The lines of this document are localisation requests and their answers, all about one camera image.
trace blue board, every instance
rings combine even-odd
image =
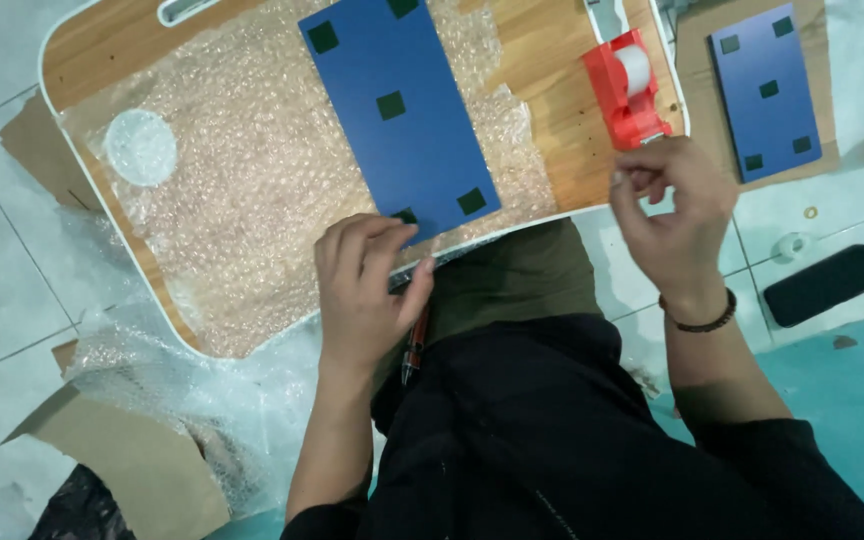
[[[822,158],[792,4],[708,37],[743,183]]]
[[[423,0],[341,0],[305,37],[382,215],[417,221],[410,243],[501,208]]]

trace brown bracelet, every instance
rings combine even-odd
[[[690,332],[692,334],[705,334],[715,330],[719,330],[720,328],[729,324],[729,321],[733,320],[733,317],[736,316],[736,305],[738,304],[738,300],[736,299],[736,293],[726,287],[726,295],[728,296],[728,307],[726,307],[726,312],[722,313],[722,316],[718,319],[708,323],[707,325],[684,325],[675,319],[672,319],[672,315],[669,315],[669,318],[672,319],[672,322],[675,323],[675,326],[681,330],[682,332]],[[658,306],[662,308],[666,315],[668,315],[668,304],[666,303],[666,299],[663,298],[663,295],[658,295]]]

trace hand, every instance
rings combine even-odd
[[[655,141],[615,161],[609,202],[632,259],[668,303],[673,319],[703,325],[725,312],[719,250],[738,201],[738,186],[716,170],[688,137]],[[675,188],[675,211],[648,217],[649,203]]]
[[[402,296],[389,274],[419,227],[401,219],[356,214],[315,244],[322,347],[319,371],[371,377],[376,364],[412,328],[432,293],[435,259],[422,260]]]

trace black smartphone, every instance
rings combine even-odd
[[[775,323],[792,328],[864,293],[864,245],[856,244],[770,285],[762,293]]]

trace person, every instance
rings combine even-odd
[[[648,217],[674,188],[675,211]],[[281,537],[864,538],[864,503],[794,420],[733,316],[718,256],[738,188],[688,138],[617,158],[610,206],[665,310],[696,445],[621,367],[569,219],[512,232],[401,295],[414,225],[355,215],[315,246],[322,350]],[[395,353],[428,304],[420,370]],[[388,437],[376,485],[372,420]]]

